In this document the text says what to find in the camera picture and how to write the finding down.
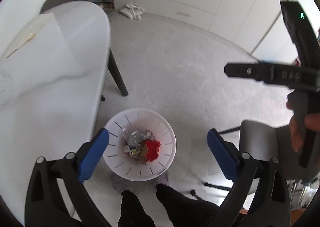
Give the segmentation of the person's right hand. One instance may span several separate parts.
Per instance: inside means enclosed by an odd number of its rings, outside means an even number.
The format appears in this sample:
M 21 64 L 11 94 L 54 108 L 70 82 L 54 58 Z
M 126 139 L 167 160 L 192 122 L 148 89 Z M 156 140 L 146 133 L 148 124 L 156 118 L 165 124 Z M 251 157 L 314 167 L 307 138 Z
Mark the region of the person's right hand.
M 300 152 L 307 130 L 319 133 L 319 103 L 309 100 L 307 93 L 293 91 L 287 96 L 286 106 L 294 113 L 289 123 L 291 145 L 294 152 Z

